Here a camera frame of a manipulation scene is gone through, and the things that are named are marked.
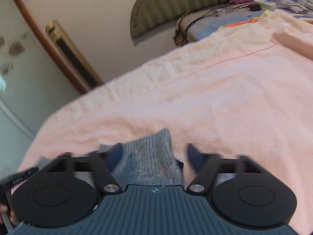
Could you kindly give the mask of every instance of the metal screw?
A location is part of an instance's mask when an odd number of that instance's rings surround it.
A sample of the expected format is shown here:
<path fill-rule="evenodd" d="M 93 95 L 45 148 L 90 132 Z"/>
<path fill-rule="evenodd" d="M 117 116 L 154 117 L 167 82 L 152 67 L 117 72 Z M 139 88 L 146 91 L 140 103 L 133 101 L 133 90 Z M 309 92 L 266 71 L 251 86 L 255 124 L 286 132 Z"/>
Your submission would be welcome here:
<path fill-rule="evenodd" d="M 119 190 L 119 187 L 115 184 L 107 184 L 103 189 L 108 193 L 115 193 Z"/>
<path fill-rule="evenodd" d="M 189 189 L 195 193 L 200 193 L 200 192 L 204 191 L 204 186 L 200 185 L 200 184 L 193 184 L 193 185 L 189 186 Z"/>

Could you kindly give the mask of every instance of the white door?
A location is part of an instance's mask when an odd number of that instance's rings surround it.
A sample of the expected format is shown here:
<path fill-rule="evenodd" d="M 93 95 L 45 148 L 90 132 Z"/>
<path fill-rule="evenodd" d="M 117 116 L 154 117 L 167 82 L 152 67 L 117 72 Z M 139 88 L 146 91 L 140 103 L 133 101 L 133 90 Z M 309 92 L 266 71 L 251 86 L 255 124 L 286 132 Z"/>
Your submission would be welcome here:
<path fill-rule="evenodd" d="M 30 135 L 79 93 L 43 50 L 13 0 L 0 4 L 0 102 L 10 114 L 0 112 L 1 178 L 16 171 Z"/>

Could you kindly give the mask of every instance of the hand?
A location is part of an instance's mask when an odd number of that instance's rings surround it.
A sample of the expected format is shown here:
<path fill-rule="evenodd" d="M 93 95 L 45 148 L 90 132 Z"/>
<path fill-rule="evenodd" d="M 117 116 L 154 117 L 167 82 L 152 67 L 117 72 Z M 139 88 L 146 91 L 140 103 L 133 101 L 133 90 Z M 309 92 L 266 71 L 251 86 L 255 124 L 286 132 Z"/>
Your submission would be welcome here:
<path fill-rule="evenodd" d="M 4 206 L 4 205 L 0 205 L 0 213 L 3 213 L 3 212 L 7 212 L 7 206 Z M 18 219 L 16 218 L 13 210 L 10 211 L 10 222 L 13 224 L 13 225 L 18 225 L 19 224 L 19 221 Z M 3 224 L 3 220 L 2 220 L 2 217 L 0 216 L 0 224 Z"/>

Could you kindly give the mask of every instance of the bedspread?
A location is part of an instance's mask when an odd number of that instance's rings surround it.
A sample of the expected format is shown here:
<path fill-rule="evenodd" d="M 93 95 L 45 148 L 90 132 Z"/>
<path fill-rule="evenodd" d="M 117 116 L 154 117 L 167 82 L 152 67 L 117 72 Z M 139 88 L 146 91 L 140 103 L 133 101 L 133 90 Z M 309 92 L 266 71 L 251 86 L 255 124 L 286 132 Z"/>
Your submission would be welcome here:
<path fill-rule="evenodd" d="M 290 225 L 307 235 L 313 230 L 312 50 L 313 26 L 282 11 L 214 33 L 132 72 L 149 78 L 145 70 L 152 67 L 153 79 L 122 76 L 124 87 L 132 86 L 127 94 L 121 87 L 108 91 L 111 82 L 61 109 L 43 125 L 20 169 L 40 156 L 83 154 L 166 127 L 174 155 L 185 163 L 186 184 L 195 176 L 187 143 L 226 158 L 248 155 L 294 191 L 298 207 Z"/>

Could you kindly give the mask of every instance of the logo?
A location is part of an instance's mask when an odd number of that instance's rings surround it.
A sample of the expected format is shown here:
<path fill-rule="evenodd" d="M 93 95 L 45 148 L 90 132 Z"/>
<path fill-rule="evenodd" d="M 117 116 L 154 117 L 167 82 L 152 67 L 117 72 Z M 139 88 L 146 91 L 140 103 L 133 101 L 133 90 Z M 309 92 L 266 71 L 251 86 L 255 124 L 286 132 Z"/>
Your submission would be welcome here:
<path fill-rule="evenodd" d="M 160 191 L 160 190 L 157 189 L 157 188 L 154 188 L 154 189 L 151 190 L 152 193 L 158 193 L 159 191 Z"/>

